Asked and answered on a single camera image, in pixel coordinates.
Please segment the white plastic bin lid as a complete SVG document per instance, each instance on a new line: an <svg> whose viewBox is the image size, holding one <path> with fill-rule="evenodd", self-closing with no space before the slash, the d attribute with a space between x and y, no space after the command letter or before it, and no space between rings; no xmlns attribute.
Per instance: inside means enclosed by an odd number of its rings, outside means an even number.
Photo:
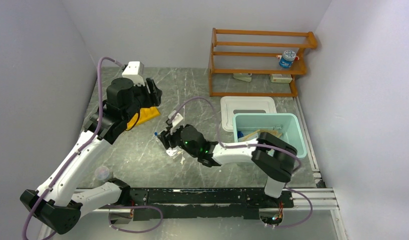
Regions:
<svg viewBox="0 0 409 240"><path fill-rule="evenodd" d="M220 99L221 126L226 132L234 130L233 119L239 113L277 113L273 98L266 96L224 96Z"/></svg>

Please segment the blue base graduated cylinder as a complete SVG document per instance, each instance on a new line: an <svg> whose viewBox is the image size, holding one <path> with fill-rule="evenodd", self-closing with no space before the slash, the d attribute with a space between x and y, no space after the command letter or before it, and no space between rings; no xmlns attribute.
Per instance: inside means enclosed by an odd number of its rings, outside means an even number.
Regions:
<svg viewBox="0 0 409 240"><path fill-rule="evenodd" d="M244 134L241 132L241 131L238 131L237 132L237 138L238 139L241 139L241 138L243 138L244 137Z"/></svg>

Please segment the light teal plastic bin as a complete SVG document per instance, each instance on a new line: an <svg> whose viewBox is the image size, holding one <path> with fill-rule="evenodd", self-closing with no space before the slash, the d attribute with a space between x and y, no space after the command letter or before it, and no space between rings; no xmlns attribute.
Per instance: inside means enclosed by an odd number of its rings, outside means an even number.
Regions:
<svg viewBox="0 0 409 240"><path fill-rule="evenodd" d="M297 157L302 160L307 156L302 130L298 118L292 113L237 113L233 117L234 141L238 141L237 132L244 136L256 130L273 130L276 125L283 125L281 140L296 149Z"/></svg>

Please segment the metal crucible tongs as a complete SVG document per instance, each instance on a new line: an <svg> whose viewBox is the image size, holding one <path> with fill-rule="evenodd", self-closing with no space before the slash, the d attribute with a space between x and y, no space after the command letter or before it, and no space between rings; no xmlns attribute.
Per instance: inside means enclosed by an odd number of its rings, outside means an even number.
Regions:
<svg viewBox="0 0 409 240"><path fill-rule="evenodd" d="M278 124L273 127L273 130L277 131L278 133L282 133L284 129L284 126L282 124Z"/></svg>

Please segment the tan rubber tubing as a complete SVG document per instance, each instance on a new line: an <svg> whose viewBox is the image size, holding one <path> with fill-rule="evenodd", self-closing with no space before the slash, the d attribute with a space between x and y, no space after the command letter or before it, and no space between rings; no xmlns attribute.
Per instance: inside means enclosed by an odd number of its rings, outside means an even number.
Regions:
<svg viewBox="0 0 409 240"><path fill-rule="evenodd" d="M245 136L240 137L238 139L238 141L239 142L246 142L246 141L249 141L249 140L252 140L252 139L256 139L256 138L258 138L260 136L261 133L269 133L269 134L271 134L271 135L273 135L273 136L275 136L277 138L280 138L283 135L283 133L278 131L278 130L259 129L259 130L256 130L256 131L252 132L252 133L249 133L249 134L247 134Z"/></svg>

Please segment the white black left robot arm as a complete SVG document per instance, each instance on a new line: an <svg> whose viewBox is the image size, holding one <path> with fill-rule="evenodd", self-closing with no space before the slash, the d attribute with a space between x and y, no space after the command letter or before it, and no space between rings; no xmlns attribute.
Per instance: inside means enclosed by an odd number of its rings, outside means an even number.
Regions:
<svg viewBox="0 0 409 240"><path fill-rule="evenodd" d="M84 125L68 156L43 184L35 190L25 190L20 196L30 216L63 235L96 209L131 205L130 186L117 178L82 193L76 193L76 189L92 162L128 128L135 114L143 108L158 107L162 94L152 78L135 84L120 77L106 90L100 90L98 110Z"/></svg>

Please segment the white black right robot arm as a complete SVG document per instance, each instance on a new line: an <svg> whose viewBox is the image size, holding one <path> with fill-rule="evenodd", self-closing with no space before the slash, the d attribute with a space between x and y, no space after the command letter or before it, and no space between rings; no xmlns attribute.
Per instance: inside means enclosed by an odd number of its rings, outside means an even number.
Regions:
<svg viewBox="0 0 409 240"><path fill-rule="evenodd" d="M269 132L244 142L223 143L205 139L194 126L186 124L177 129L168 125L156 137L166 150L179 147L205 167L255 164L267 176L262 201L268 207L281 201L282 191L296 170L295 164L300 162L295 147Z"/></svg>

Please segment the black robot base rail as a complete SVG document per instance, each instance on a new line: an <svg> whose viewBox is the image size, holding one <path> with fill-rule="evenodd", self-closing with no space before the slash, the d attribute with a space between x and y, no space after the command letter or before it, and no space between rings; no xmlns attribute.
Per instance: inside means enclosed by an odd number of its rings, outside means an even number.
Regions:
<svg viewBox="0 0 409 240"><path fill-rule="evenodd" d="M129 205L157 207L133 212L134 221L159 219L231 218L258 220L264 210L277 213L294 207L292 193L274 198L262 187L246 188L132 188Z"/></svg>

